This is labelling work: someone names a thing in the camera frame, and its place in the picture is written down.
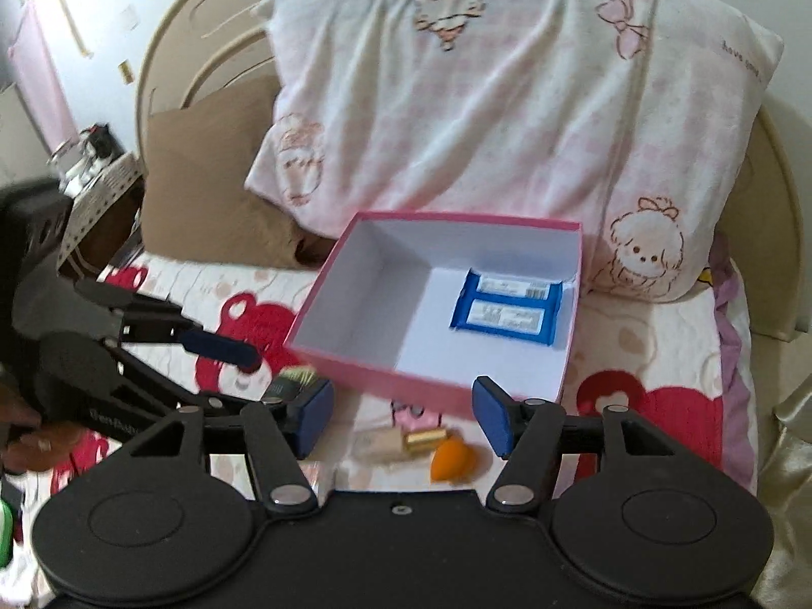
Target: green object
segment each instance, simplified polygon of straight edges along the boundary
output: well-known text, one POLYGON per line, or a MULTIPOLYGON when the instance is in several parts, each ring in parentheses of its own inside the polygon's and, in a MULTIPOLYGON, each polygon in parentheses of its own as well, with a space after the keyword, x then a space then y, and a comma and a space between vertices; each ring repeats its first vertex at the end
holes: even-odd
POLYGON ((0 567, 6 567, 8 562, 11 561, 11 539, 14 535, 14 517, 11 516, 11 508, 4 501, 0 501, 3 505, 3 524, 0 525, 3 531, 0 533, 0 567))

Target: person's hand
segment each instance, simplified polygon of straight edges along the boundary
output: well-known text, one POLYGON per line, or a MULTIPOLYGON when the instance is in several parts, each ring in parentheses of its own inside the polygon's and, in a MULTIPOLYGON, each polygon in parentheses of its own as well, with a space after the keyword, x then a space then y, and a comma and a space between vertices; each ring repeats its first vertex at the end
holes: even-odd
POLYGON ((0 384, 0 422, 35 429, 0 454, 9 471, 47 471, 67 460, 84 434, 82 426, 69 421, 42 425, 40 415, 3 384, 0 384))

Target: brown cushion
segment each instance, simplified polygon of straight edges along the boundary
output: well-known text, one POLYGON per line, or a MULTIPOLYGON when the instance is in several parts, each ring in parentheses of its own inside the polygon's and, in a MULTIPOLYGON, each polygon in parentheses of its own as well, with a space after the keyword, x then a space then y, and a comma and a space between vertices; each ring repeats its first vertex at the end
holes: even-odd
POLYGON ((247 80, 149 120, 141 229, 147 252, 272 268, 323 263, 333 241, 243 188, 279 81, 247 80))

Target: pink bow print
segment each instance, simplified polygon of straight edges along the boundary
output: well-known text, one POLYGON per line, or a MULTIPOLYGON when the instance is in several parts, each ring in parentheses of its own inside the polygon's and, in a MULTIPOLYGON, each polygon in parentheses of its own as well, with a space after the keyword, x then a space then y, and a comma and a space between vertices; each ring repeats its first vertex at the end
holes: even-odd
POLYGON ((617 29, 617 53, 623 59, 631 59, 646 48, 649 28, 645 25, 631 25, 634 17, 634 0, 610 0, 595 7, 598 17, 617 29))

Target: white box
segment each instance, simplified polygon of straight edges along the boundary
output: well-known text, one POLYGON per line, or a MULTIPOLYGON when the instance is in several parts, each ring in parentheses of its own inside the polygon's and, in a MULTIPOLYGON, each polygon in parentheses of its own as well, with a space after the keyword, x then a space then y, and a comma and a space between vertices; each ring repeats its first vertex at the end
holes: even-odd
POLYGON ((286 345, 339 386, 472 417, 471 385, 558 401, 578 306, 581 226, 458 213, 359 213, 286 345), (563 282, 552 346, 451 329, 468 270, 563 282))

